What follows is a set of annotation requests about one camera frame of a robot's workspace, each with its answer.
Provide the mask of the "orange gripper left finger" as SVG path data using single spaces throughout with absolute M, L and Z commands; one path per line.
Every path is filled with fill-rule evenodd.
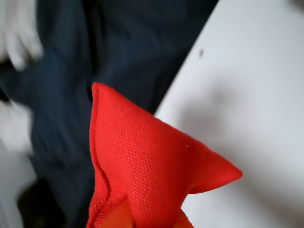
M 124 200 L 101 224 L 102 228 L 133 228 L 133 216 L 128 199 Z

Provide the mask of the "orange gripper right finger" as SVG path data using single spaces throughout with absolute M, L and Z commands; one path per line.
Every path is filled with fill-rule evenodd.
M 174 223 L 174 228 L 193 228 L 193 225 L 182 209 L 178 212 L 178 218 Z

